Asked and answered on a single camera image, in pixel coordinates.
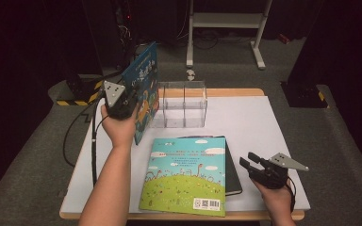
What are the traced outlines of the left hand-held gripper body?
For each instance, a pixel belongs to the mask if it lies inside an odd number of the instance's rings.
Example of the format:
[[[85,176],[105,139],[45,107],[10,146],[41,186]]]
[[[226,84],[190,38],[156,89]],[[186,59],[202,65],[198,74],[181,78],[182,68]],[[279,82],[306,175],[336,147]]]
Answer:
[[[130,118],[137,104],[137,92],[134,89],[127,91],[125,86],[109,81],[104,82],[103,89],[107,114],[119,121]]]

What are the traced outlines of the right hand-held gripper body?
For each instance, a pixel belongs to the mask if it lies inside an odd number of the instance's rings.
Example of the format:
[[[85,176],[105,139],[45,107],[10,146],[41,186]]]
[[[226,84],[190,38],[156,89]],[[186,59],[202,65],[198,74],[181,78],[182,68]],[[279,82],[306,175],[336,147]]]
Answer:
[[[257,172],[248,172],[249,177],[269,189],[279,189],[285,186],[289,169],[309,171],[308,166],[283,153],[277,153],[269,159],[264,159],[260,165],[263,169],[258,169]]]

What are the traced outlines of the black hardcover book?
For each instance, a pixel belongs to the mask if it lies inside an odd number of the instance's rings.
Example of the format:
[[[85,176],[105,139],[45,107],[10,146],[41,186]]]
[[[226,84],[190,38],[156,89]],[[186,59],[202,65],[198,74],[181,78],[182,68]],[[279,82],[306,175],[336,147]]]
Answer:
[[[228,144],[225,144],[225,195],[237,195],[242,192],[242,186],[239,180],[232,154]]]

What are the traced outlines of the blue hardcover picture book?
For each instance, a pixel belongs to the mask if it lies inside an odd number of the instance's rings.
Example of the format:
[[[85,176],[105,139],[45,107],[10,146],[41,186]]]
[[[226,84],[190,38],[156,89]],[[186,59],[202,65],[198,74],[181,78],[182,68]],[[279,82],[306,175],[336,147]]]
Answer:
[[[138,97],[135,143],[140,144],[145,130],[159,109],[156,43],[152,42],[123,71],[127,91],[134,90]]]

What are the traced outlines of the light blue green picture book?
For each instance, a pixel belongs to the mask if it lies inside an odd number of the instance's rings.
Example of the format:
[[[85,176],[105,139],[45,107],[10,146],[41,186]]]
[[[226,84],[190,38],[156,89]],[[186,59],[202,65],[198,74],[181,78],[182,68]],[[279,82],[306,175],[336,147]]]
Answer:
[[[224,217],[224,205],[223,137],[154,140],[140,209]]]

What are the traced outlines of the clear acrylic book rack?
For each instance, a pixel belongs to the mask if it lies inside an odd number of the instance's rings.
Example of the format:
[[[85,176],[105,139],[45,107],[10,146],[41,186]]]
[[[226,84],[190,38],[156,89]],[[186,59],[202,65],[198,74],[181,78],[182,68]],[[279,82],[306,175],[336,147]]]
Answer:
[[[159,109],[152,128],[200,128],[206,123],[207,91],[204,81],[159,83]]]

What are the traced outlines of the person's right hand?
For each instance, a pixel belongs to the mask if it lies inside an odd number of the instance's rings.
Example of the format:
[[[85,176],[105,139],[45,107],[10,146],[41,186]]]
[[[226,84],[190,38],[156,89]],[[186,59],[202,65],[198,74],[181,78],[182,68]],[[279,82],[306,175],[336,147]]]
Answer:
[[[253,180],[253,184],[260,191],[271,220],[292,219],[290,211],[291,194],[286,186],[279,189],[269,189],[255,180]]]

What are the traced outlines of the person's left hand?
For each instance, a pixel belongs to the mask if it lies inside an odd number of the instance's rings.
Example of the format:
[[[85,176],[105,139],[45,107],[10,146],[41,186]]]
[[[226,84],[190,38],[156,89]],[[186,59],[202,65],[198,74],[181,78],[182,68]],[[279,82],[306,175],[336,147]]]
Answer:
[[[135,118],[137,110],[132,112],[132,115],[125,120],[112,119],[107,108],[101,106],[101,116],[103,119],[103,128],[112,142],[114,148],[129,149],[133,143],[133,137],[136,131]]]

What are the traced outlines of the white table mat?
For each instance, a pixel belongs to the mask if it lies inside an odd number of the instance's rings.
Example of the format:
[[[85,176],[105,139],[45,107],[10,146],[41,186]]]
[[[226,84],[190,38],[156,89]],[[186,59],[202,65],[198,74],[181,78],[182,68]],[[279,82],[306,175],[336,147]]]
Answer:
[[[204,135],[226,137],[242,185],[241,194],[226,197],[226,214],[264,210],[261,195],[249,179],[246,169],[239,164],[239,158],[246,158],[248,152],[265,159],[277,153],[288,156],[290,154],[268,97],[239,96],[208,97],[206,124],[202,128],[148,128],[145,131],[140,144],[133,144],[130,213],[142,213],[139,211],[140,193],[154,138]],[[98,175],[110,148],[111,142],[100,127],[96,148]],[[91,130],[89,130],[59,211],[62,218],[79,218],[92,190],[91,176]],[[309,210],[310,204],[298,172],[290,169],[289,176],[297,188],[295,210]]]

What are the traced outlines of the black yellow striped stand base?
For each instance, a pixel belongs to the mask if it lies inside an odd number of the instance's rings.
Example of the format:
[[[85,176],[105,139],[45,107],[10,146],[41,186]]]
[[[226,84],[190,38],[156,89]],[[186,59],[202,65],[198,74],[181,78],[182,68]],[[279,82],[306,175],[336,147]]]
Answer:
[[[98,74],[80,74],[67,79],[56,98],[61,106],[91,105],[101,93],[102,76]]]

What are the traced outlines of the white metal stand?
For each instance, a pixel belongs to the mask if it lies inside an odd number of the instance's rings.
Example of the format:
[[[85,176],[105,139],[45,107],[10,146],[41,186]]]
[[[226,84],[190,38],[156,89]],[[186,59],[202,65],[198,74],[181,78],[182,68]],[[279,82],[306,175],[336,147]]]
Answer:
[[[272,0],[266,0],[261,13],[217,13],[195,12],[194,0],[189,2],[189,33],[186,54],[186,66],[193,67],[193,29],[194,28],[243,28],[256,29],[255,40],[250,42],[256,65],[259,70],[265,70],[266,65],[259,50],[259,44],[269,17]]]

